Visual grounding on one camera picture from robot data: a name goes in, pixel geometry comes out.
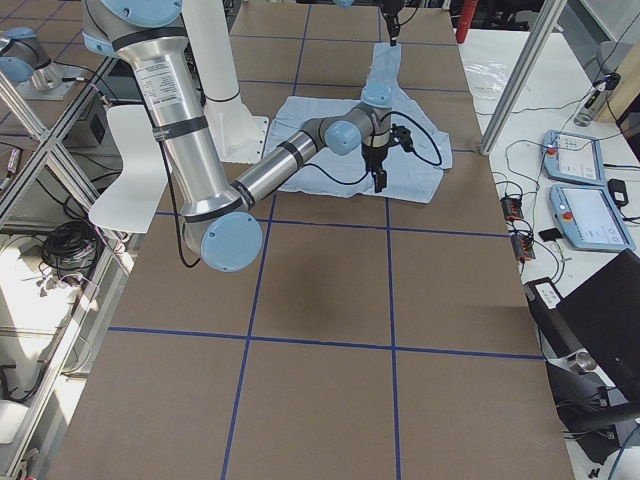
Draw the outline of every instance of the black monitor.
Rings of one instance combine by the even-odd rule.
[[[640,258],[619,253],[558,311],[627,400],[640,402]]]

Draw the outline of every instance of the brown table surface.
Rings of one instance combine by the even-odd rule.
[[[380,39],[375,8],[243,4],[244,101],[357,98]],[[573,478],[448,14],[401,40],[455,149],[433,202],[277,193],[222,274],[179,264],[163,200],[48,478]]]

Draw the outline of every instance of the label sticker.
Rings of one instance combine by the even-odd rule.
[[[169,62],[160,62],[136,70],[136,77],[149,108],[155,109],[182,102]]]
[[[560,303],[560,297],[549,283],[540,283],[536,285],[536,290],[540,294],[540,298],[547,305],[549,310],[556,308]]]

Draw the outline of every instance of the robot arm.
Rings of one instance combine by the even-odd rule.
[[[85,0],[83,7],[87,47],[117,56],[133,69],[154,136],[185,199],[185,242],[213,268],[236,271],[255,259],[262,232],[245,212],[325,147],[346,155],[360,146],[376,191],[386,186],[382,161],[393,145],[388,87],[369,85],[361,103],[345,115],[307,121],[229,183],[184,59],[188,38],[179,18],[181,2]]]
[[[40,91],[62,83],[60,68],[52,62],[33,30],[26,27],[11,28],[0,35],[0,70],[14,83],[31,79]]]
[[[386,173],[381,165],[389,149],[390,97],[388,87],[368,85],[362,92],[362,101],[345,115],[305,122],[297,133],[232,183],[241,192],[247,208],[277,189],[325,147],[338,155],[361,147],[365,167],[374,180],[380,178],[381,188],[376,190],[381,191],[386,186],[382,185]],[[380,168],[371,168],[368,160],[372,158],[380,159]]]

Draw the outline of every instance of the red object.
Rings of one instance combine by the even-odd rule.
[[[478,0],[464,0],[462,14],[460,15],[460,20],[458,20],[458,28],[456,30],[456,40],[458,43],[464,43],[466,40],[473,16],[476,14],[477,6]]]

